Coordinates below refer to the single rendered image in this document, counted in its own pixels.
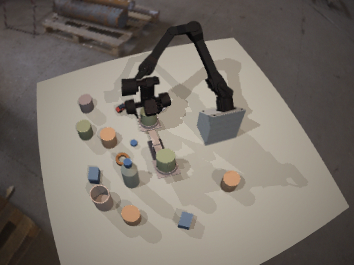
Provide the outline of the brown ring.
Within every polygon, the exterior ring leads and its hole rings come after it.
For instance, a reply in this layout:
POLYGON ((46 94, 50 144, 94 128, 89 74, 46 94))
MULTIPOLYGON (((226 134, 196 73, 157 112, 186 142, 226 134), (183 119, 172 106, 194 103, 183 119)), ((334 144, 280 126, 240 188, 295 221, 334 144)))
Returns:
MULTIPOLYGON (((129 155, 126 154, 126 153, 119 153, 117 156, 116 156, 116 163, 119 165, 119 166, 122 166, 123 162, 120 162, 119 161, 119 158, 120 157, 125 157, 125 158, 129 158, 129 155)), ((129 158, 130 159, 130 158, 129 158)))

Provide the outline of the brown cylinder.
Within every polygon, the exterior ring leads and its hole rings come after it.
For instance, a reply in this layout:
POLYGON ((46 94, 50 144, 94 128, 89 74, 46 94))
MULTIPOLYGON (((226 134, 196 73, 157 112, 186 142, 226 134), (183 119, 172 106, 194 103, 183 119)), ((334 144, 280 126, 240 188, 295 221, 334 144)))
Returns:
POLYGON ((116 147, 117 138, 113 128, 106 127, 100 132, 102 146, 106 149, 113 149, 116 147))
POLYGON ((222 178, 220 188, 225 192, 233 192, 237 188, 240 180, 241 178, 236 171, 228 171, 222 178))
POLYGON ((139 209, 134 205, 126 205, 122 208, 121 215, 124 222, 129 226, 137 226, 142 220, 139 209))

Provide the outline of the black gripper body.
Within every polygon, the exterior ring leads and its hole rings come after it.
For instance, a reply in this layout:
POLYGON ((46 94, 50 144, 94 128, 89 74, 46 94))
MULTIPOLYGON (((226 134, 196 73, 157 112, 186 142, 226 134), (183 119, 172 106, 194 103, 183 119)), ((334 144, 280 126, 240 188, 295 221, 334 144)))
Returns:
MULTIPOLYGON (((141 92, 140 92, 140 94, 141 94, 141 92)), ((137 112, 136 108, 143 107, 142 101, 144 100, 144 98, 147 97, 147 99, 151 99, 152 96, 155 96, 154 93, 151 95, 148 95, 148 96, 146 96, 146 95, 143 96, 141 94, 141 101, 139 101, 139 102, 134 102, 133 99, 125 101, 126 113, 132 114, 132 113, 137 112)), ((167 92, 158 93, 158 97, 156 97, 156 102, 162 103, 163 107, 167 107, 167 106, 171 105, 171 99, 170 99, 169 94, 167 92)))

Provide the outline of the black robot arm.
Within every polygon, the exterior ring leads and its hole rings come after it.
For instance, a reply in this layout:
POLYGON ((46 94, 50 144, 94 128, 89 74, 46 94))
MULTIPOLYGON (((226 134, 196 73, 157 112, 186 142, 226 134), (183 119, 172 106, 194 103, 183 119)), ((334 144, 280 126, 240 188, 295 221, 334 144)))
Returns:
MULTIPOLYGON (((135 78, 122 79, 121 91, 122 96, 136 95, 140 92, 144 96, 154 93, 154 85, 159 85, 159 78, 145 77, 154 72, 157 62, 161 54, 165 51, 169 42, 174 36, 186 34, 188 38, 194 43, 198 54, 204 64, 208 78, 205 79, 208 88, 215 93, 216 96, 216 111, 226 112, 234 108, 233 93, 234 90, 227 86, 225 80, 217 71, 214 62, 211 58, 209 50, 203 39, 203 30, 199 22, 191 21, 188 24, 172 26, 167 29, 167 32, 162 36, 161 40, 157 43, 156 47, 152 50, 150 55, 140 64, 139 72, 135 78), (140 80, 137 80, 140 79, 140 80)), ((151 99, 144 98, 142 101, 145 116, 154 116, 162 111, 162 103, 156 102, 156 97, 152 96, 151 99)))

